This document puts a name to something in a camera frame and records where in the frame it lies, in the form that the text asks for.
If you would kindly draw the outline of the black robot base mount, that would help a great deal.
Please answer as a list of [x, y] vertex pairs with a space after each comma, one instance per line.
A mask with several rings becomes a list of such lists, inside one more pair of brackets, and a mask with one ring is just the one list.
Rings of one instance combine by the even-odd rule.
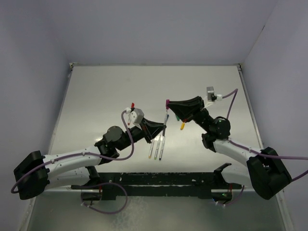
[[241, 189], [240, 184], [226, 183], [210, 172], [192, 173], [98, 173], [82, 185], [74, 183], [72, 189], [94, 189], [101, 192], [102, 200], [115, 200], [117, 196], [144, 197], [197, 197], [199, 199], [231, 199], [229, 189]]

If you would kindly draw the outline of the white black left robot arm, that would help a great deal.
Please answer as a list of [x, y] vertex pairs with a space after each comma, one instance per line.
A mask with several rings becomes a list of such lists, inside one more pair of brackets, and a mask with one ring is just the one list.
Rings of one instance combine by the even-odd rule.
[[60, 175], [64, 173], [121, 161], [119, 151], [127, 147], [134, 149], [135, 143], [141, 139], [151, 143], [165, 128], [163, 123], [143, 118], [125, 131], [119, 126], [110, 127], [100, 141], [79, 151], [58, 155], [42, 155], [40, 151], [33, 151], [14, 169], [16, 182], [11, 193], [19, 194], [21, 200], [36, 197], [47, 188], [58, 187]]

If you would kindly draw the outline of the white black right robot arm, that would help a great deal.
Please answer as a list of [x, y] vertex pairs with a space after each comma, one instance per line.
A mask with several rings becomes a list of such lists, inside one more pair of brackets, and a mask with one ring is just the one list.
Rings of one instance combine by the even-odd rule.
[[274, 149], [258, 150], [233, 142], [229, 138], [229, 120], [221, 116], [213, 118], [200, 96], [185, 101], [168, 101], [166, 105], [182, 122], [194, 121], [205, 130], [202, 142], [206, 149], [224, 154], [243, 165], [237, 168], [226, 164], [214, 176], [217, 187], [226, 188], [230, 183], [252, 187], [260, 197], [268, 200], [292, 182]]

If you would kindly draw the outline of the green whiteboard marker pen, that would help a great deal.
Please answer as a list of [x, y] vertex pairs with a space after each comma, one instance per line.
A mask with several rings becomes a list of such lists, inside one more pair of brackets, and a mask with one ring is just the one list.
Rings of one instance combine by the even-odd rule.
[[156, 144], [156, 149], [155, 149], [155, 153], [154, 153], [154, 160], [156, 160], [157, 156], [158, 156], [158, 151], [159, 151], [160, 141], [161, 141], [161, 135], [159, 135], [155, 140], [157, 141], [157, 144]]

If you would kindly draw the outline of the magenta whiteboard marker pen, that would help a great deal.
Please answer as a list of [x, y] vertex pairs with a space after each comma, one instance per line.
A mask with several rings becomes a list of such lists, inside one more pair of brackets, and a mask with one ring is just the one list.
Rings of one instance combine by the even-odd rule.
[[162, 132], [163, 137], [165, 136], [166, 128], [167, 128], [167, 115], [168, 115], [168, 110], [166, 110], [165, 119], [164, 119], [164, 126], [165, 127], [164, 127], [163, 132]]

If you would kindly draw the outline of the yellow whiteboard marker pen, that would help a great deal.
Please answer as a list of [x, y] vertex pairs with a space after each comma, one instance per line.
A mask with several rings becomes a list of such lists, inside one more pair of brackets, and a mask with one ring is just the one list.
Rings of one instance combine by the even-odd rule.
[[155, 138], [151, 142], [150, 150], [149, 150], [149, 155], [148, 158], [150, 159], [152, 157], [153, 149], [154, 149], [154, 143], [155, 143]]

